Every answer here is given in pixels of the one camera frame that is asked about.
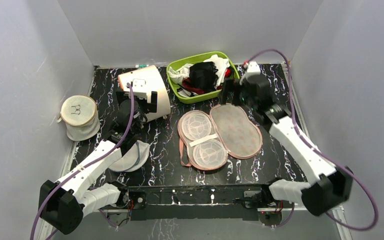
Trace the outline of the black lace bra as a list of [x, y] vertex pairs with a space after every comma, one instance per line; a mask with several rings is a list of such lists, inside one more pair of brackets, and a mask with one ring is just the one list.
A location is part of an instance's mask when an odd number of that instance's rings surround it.
[[191, 86], [203, 90], [204, 93], [214, 92], [215, 83], [218, 80], [218, 69], [212, 61], [199, 62], [189, 68]]

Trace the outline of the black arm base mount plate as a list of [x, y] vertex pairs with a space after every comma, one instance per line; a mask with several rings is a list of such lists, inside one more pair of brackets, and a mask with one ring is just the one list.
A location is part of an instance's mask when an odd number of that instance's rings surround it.
[[126, 213], [132, 221], [156, 219], [281, 220], [283, 203], [270, 200], [261, 184], [129, 186], [121, 204], [108, 214]]

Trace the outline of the dark red garment in basket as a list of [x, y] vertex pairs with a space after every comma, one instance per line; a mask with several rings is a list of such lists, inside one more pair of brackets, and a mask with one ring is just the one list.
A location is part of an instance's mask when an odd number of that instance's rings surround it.
[[210, 82], [203, 79], [185, 78], [181, 83], [182, 87], [189, 92], [193, 92], [197, 95], [203, 95], [214, 91], [214, 86]]

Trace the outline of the white cloth in basket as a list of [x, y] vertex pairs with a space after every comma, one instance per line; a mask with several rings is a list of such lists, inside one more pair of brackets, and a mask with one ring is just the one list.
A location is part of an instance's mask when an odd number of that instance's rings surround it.
[[216, 75], [218, 79], [215, 82], [215, 86], [219, 87], [225, 78], [225, 74], [230, 67], [230, 62], [228, 58], [219, 57], [217, 54], [213, 54], [210, 58], [204, 60], [203, 62], [213, 62], [215, 68], [217, 69]]

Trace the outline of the green plastic basket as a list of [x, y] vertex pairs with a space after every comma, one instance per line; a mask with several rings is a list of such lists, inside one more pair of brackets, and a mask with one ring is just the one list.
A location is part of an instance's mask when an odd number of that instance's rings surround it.
[[197, 64], [197, 63], [203, 62], [204, 60], [209, 59], [213, 55], [217, 55], [218, 57], [220, 57], [222, 59], [228, 59], [230, 66], [233, 68], [232, 72], [233, 72], [234, 78], [236, 80], [240, 79], [240, 75], [237, 71], [236, 66], [233, 64], [233, 62], [230, 60], [230, 58], [225, 53], [223, 53], [221, 51], [210, 51], [210, 52], [200, 53], [197, 55], [192, 55], [192, 56], [182, 58], [179, 60], [175, 60], [167, 66], [166, 74], [167, 74], [168, 84], [171, 87], [173, 94], [179, 99], [180, 102], [182, 102], [184, 104], [194, 104], [194, 103], [210, 100], [210, 99], [216, 98], [218, 96], [218, 94], [220, 93], [220, 90], [216, 90], [216, 91], [201, 94], [201, 95], [195, 95], [195, 96], [182, 96], [178, 92], [178, 90], [181, 88], [181, 86], [178, 83], [176, 83], [171, 76], [169, 76], [170, 68], [177, 71], [182, 66], [184, 66], [185, 64]]

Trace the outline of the white cylindrical mesh laundry bag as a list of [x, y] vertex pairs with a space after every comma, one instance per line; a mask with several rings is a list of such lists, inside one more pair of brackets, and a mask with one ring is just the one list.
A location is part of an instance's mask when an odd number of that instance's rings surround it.
[[67, 98], [61, 106], [58, 121], [65, 123], [68, 138], [75, 142], [88, 140], [100, 130], [97, 104], [86, 95]]

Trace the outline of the green and white marker pen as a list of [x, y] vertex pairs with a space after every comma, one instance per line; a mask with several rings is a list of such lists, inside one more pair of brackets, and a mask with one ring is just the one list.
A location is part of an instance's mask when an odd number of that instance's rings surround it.
[[137, 69], [146, 68], [146, 67], [148, 67], [148, 66], [149, 66], [148, 64], [136, 64], [136, 65], [135, 65], [135, 67], [136, 67]]

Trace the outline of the cream toy washing machine drum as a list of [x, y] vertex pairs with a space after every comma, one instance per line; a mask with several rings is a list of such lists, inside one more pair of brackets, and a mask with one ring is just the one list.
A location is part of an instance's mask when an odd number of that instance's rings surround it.
[[147, 101], [147, 109], [148, 109], [148, 103], [151, 102], [151, 92], [156, 91], [157, 92], [157, 112], [152, 113], [148, 112], [145, 114], [146, 122], [151, 122], [153, 120], [166, 117], [171, 113], [171, 104], [169, 100], [168, 91], [165, 85], [165, 82], [160, 75], [159, 70], [155, 65], [150, 65], [145, 68], [140, 68], [132, 71], [128, 71], [125, 73], [122, 73], [117, 76], [119, 86], [122, 91], [127, 93], [129, 95], [129, 92], [127, 92], [127, 88], [125, 87], [125, 83], [127, 80], [132, 79], [144, 79], [146, 81], [146, 87], [147, 87], [147, 99], [143, 99]]

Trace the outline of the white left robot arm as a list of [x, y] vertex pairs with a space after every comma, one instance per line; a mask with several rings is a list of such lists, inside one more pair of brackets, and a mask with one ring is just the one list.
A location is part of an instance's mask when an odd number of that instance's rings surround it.
[[125, 208], [134, 204], [123, 184], [110, 181], [90, 189], [106, 170], [117, 173], [140, 169], [150, 155], [150, 144], [137, 138], [145, 123], [170, 113], [170, 105], [156, 91], [116, 91], [114, 120], [93, 152], [57, 181], [47, 180], [39, 193], [38, 213], [56, 230], [68, 235], [82, 219], [103, 207]]

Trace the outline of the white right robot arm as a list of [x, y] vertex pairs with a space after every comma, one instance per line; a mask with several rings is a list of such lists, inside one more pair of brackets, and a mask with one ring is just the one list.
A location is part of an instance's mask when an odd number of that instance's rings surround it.
[[280, 201], [298, 203], [312, 215], [320, 216], [349, 199], [353, 184], [350, 169], [329, 163], [305, 144], [302, 130], [295, 129], [293, 114], [285, 105], [275, 102], [264, 75], [252, 75], [243, 81], [227, 78], [219, 94], [222, 105], [230, 93], [232, 104], [249, 108], [254, 119], [281, 143], [307, 179], [295, 182], [276, 178], [263, 184], [261, 200], [266, 206], [275, 207]]

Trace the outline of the floral mesh laundry bag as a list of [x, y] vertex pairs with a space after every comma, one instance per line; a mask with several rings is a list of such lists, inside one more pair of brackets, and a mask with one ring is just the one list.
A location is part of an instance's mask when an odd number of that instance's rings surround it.
[[228, 157], [246, 160], [262, 148], [263, 136], [247, 113], [230, 103], [209, 113], [191, 110], [178, 121], [180, 163], [202, 171], [223, 167]]

